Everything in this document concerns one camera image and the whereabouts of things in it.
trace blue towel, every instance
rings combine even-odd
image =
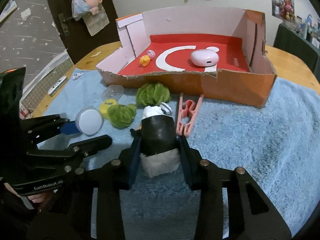
[[[81,71],[54,99],[48,114],[74,120],[87,106],[99,108],[106,89],[98,71]],[[125,89],[120,104],[135,103],[136,89]],[[197,101],[196,97],[185,99]],[[178,96],[170,107],[175,113]],[[277,78],[266,106],[256,109],[231,102],[204,99],[188,142],[218,167],[233,170],[243,166],[278,209],[292,235],[305,224],[320,200],[320,97],[311,89]],[[132,125],[113,128],[105,120],[94,136],[109,134],[113,145],[84,159],[88,169],[100,168],[117,158],[132,142],[130,128],[137,128],[143,109],[137,110]],[[61,149],[88,139],[86,135],[59,135],[44,142],[42,149]],[[138,239],[193,239],[199,207],[199,192],[191,192],[181,169],[149,179],[139,170],[130,191],[121,192],[125,235]],[[227,213],[227,198],[224,195]],[[228,233],[225,215],[225,234]],[[92,220],[95,235],[95,221]]]

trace dark wooden door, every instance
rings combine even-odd
[[[63,13],[65,18],[71,17],[71,2],[72,0],[48,0],[61,40],[68,49],[68,54],[75,64],[93,49],[104,44],[119,41],[119,35],[115,21],[117,19],[117,13],[113,2],[112,0],[102,0],[102,5],[110,23],[96,35],[91,36],[83,19],[79,21],[71,19],[67,21],[69,36],[65,37],[58,15]]]

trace green plush ball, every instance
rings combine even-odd
[[[112,126],[123,129],[130,126],[136,116],[137,107],[133,104],[113,105],[108,109],[108,116]]]
[[[170,92],[161,83],[145,84],[138,89],[136,101],[143,106],[159,106],[162,102],[170,101]]]

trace plastic bag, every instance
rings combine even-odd
[[[84,0],[72,0],[71,3],[72,17],[78,21],[85,13],[89,12],[90,6]]]

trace white remote control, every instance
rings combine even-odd
[[[49,96],[53,96],[62,86],[64,83],[68,81],[66,76],[60,78],[48,91]]]

